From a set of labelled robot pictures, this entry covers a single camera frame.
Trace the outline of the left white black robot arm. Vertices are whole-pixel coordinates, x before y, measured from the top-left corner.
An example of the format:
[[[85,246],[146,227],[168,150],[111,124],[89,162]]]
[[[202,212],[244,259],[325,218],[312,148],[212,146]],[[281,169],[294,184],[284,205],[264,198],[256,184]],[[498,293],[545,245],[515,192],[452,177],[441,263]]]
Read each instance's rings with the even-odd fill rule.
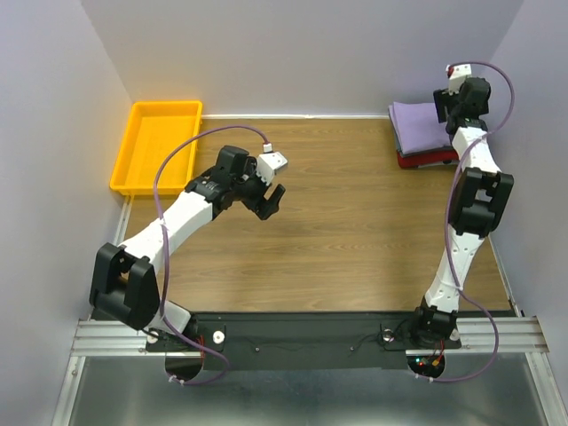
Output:
[[[170,257],[203,226],[235,202],[259,219],[276,213],[285,193],[272,181],[288,159],[267,146],[257,157],[236,146],[224,146],[214,166],[191,180],[167,209],[141,232],[118,245],[107,243],[97,252],[90,305],[134,329],[166,332],[177,349],[191,348],[197,339],[192,314],[168,301],[167,287],[158,278],[170,275]]]

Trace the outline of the purple t shirt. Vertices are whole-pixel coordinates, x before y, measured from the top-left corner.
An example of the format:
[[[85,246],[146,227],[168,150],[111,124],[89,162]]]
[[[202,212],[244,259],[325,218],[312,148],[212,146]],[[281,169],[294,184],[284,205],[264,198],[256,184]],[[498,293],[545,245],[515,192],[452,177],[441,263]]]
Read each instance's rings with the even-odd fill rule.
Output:
[[[393,102],[389,105],[389,116],[406,152],[451,145],[445,125],[438,122],[433,102]]]

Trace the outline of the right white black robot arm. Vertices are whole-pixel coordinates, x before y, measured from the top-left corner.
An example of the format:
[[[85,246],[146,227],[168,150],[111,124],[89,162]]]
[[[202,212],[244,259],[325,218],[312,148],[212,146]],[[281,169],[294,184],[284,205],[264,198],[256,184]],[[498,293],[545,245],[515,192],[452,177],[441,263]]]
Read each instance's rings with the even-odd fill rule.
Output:
[[[459,163],[445,213],[445,251],[436,276],[408,325],[419,346],[456,338],[457,312],[465,280],[485,238],[500,224],[514,185],[497,166],[482,116],[489,112],[491,86],[464,77],[434,92],[438,120],[446,126]]]

